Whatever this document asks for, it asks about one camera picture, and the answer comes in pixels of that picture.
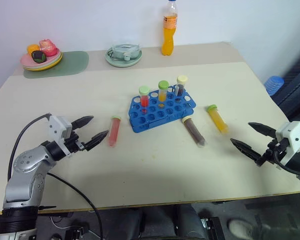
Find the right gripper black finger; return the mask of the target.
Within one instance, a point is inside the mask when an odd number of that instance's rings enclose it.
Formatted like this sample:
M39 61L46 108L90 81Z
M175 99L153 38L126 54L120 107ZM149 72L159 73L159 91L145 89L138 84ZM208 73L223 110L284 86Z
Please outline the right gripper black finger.
M249 122L248 125L250 125L254 130L256 130L258 133L264 136L276 138L276 130L272 127L258 122Z
M251 146L234 138L230 138L231 143L245 156L252 159L255 163L261 158L261 155L254 151Z

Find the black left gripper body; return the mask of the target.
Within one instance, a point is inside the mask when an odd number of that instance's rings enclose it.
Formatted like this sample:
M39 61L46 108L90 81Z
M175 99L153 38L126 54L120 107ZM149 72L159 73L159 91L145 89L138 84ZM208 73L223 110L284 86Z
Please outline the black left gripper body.
M64 140L64 145L71 154L86 149L85 143L79 141L79 136L74 131Z

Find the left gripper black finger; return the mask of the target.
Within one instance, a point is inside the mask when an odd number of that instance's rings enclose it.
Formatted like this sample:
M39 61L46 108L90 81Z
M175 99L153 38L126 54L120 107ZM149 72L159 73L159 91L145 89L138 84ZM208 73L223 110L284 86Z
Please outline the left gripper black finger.
M105 131L102 131L102 132L98 133L97 135L93 136L90 141L88 141L84 144L84 149L86 151L90 151L91 149L96 147L98 144L100 144L104 140L104 138L108 135L108 132L109 132L109 130L105 130Z
M81 118L76 119L71 123L72 130L80 129L87 125L92 119L94 118L93 115L83 116Z

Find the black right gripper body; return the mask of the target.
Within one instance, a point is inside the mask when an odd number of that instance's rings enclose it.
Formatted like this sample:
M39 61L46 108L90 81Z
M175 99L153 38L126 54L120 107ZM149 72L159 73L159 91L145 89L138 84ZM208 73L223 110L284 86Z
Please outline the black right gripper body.
M265 151L265 153L255 161L258 167L261 167L265 162L275 164L275 152L277 152L277 159L281 161L283 157L287 154L286 149L288 147L288 139L282 139L281 141L273 139L267 145L267 147L268 149Z

